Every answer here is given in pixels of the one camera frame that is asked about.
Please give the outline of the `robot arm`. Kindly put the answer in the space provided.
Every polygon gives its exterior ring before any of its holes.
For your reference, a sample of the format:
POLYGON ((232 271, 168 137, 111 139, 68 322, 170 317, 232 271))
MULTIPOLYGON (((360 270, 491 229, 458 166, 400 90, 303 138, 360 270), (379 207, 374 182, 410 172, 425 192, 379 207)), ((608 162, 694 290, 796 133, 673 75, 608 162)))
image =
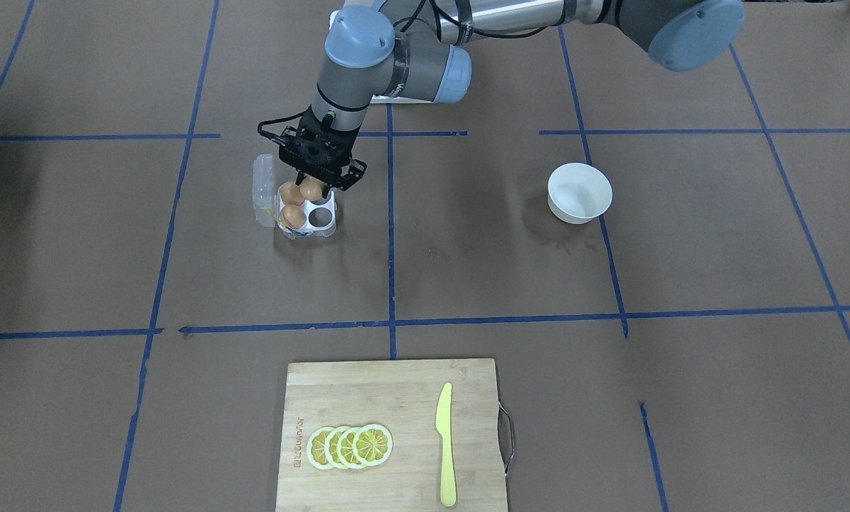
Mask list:
POLYGON ((308 108, 274 142, 282 163, 324 191, 347 191, 367 165, 352 154, 375 97, 459 102, 472 79, 466 45, 531 38, 578 22, 619 29, 653 62, 687 72, 720 55, 740 33, 740 1, 369 1, 331 13, 324 60, 308 108))

